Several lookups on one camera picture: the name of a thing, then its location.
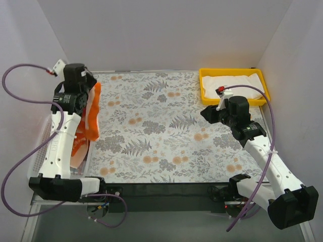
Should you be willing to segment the white towel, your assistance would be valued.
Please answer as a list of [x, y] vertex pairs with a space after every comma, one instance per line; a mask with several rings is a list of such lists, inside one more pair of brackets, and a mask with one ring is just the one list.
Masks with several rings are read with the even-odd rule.
[[[202, 86], [205, 92], [204, 96], [208, 99], [220, 99], [220, 97], [216, 93], [216, 89], [218, 87], [236, 85], [252, 86], [264, 93], [264, 88], [258, 74], [252, 74], [249, 76], [205, 76], [202, 78]], [[262, 97], [259, 92], [251, 88], [237, 87], [233, 88], [232, 92], [234, 96], [244, 96], [247, 99], [259, 99]]]

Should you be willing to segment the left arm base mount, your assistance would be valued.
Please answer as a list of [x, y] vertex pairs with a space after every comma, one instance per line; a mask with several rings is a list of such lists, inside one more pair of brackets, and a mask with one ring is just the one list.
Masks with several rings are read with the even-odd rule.
[[[95, 198], [99, 205], [93, 206], [91, 210], [87, 209], [87, 218], [95, 223], [104, 225], [108, 228], [117, 228], [124, 223], [128, 215], [128, 206], [121, 197], [120, 192], [105, 192], [85, 195], [85, 198]], [[113, 204], [121, 204], [123, 206], [122, 217], [118, 223], [109, 224], [104, 221], [104, 217], [111, 213]]]

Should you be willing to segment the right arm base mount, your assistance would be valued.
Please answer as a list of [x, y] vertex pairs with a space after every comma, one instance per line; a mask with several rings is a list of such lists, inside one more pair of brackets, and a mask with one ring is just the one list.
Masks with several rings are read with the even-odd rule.
[[241, 195], [235, 195], [229, 190], [229, 187], [210, 186], [207, 189], [209, 198], [213, 202], [220, 203], [224, 212], [230, 217], [236, 217], [245, 207], [247, 198]]

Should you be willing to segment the orange patterned towel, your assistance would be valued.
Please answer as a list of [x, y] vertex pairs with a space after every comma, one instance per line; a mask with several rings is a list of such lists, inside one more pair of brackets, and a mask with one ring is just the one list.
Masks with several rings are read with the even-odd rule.
[[99, 138], [99, 101], [101, 95], [101, 83], [98, 82], [90, 90], [86, 107], [83, 109], [80, 123], [76, 130], [76, 137], [73, 142], [70, 167], [77, 169], [89, 149], [90, 142]]

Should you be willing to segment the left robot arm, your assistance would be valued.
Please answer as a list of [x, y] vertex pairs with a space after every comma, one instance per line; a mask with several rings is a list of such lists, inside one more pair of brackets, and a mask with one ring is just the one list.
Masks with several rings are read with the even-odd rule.
[[91, 142], [99, 138], [101, 84], [84, 64], [58, 60], [53, 73], [61, 82], [54, 91], [51, 131], [43, 164], [29, 187], [42, 199], [77, 202], [88, 194], [103, 191], [101, 177], [72, 178], [85, 158]]

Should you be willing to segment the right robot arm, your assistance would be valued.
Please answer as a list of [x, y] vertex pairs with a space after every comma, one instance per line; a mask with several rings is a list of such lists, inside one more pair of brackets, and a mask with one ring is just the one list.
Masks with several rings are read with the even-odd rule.
[[285, 229], [314, 218], [318, 191], [305, 186], [284, 164], [264, 128], [251, 120], [249, 103], [245, 97], [225, 99], [222, 107], [210, 105], [201, 111], [210, 124], [228, 126], [235, 140], [251, 155], [271, 184], [268, 189], [247, 174], [229, 179], [229, 191], [235, 197], [246, 197], [268, 212], [278, 229]]

